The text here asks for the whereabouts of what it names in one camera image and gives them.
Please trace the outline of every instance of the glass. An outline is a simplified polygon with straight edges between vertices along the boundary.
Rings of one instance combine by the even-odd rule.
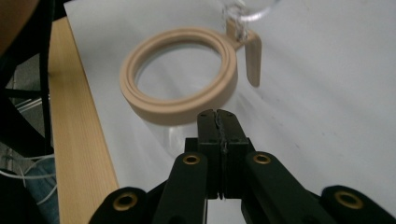
[[[135,83],[147,96],[176,100],[208,86],[220,65],[221,58],[213,49],[181,44],[160,50],[149,58],[137,73]]]
[[[228,110],[235,114],[246,115],[247,112],[244,100],[240,99],[240,94],[234,92],[228,102],[221,109]],[[162,126],[143,120],[154,138],[163,146],[168,155],[175,159],[184,152],[186,138],[198,137],[197,122],[176,126]]]
[[[248,23],[267,15],[280,0],[218,0],[223,6],[223,17],[235,22],[238,40],[247,38]]]

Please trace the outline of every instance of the brass screw hole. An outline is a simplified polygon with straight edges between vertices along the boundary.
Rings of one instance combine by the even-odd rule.
[[[271,158],[262,154],[254,156],[253,160],[259,164],[268,164],[271,162]]]
[[[190,155],[190,156],[185,156],[183,158],[184,163],[188,164],[188,165],[195,165],[197,164],[201,159],[199,159],[199,157],[194,156],[194,155]]]
[[[351,209],[362,209],[363,201],[353,193],[339,190],[334,193],[335,199],[341,205]]]
[[[114,200],[113,207],[117,211],[123,212],[137,204],[137,196],[133,192],[122,193]]]

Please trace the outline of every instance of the wooden table edge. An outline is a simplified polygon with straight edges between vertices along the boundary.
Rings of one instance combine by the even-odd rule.
[[[88,223],[119,188],[67,18],[52,25],[49,91],[61,223]]]

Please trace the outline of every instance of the black object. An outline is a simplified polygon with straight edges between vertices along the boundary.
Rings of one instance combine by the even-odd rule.
[[[3,172],[15,175],[7,170]],[[19,179],[0,175],[0,222],[5,224],[47,223],[35,200]]]
[[[0,141],[22,156],[53,153],[51,146],[48,63],[54,0],[41,0],[4,55],[0,55]],[[39,55],[40,91],[9,90],[6,85],[16,67]],[[27,122],[9,98],[41,99],[44,117],[43,137]]]
[[[166,182],[149,193],[116,190],[90,223],[206,223],[207,199],[218,197],[241,199],[249,224],[396,223],[354,189],[329,187],[321,197],[304,189],[275,156],[254,149],[234,114],[206,110],[197,120],[199,136],[186,139]]]
[[[70,1],[71,0],[55,0],[55,13],[53,16],[55,21],[67,16],[66,11],[64,10],[64,4]]]

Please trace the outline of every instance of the beige ring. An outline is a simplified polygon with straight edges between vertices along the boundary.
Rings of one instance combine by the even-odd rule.
[[[140,91],[134,81],[139,69],[159,50],[180,44],[199,44],[214,49],[221,57],[218,75],[203,90],[177,100],[159,100]],[[235,49],[226,37],[203,28],[180,28],[164,32],[140,44],[124,61],[120,88],[134,112],[142,119],[161,125],[178,125],[196,120],[207,109],[217,109],[231,97],[237,83]]]

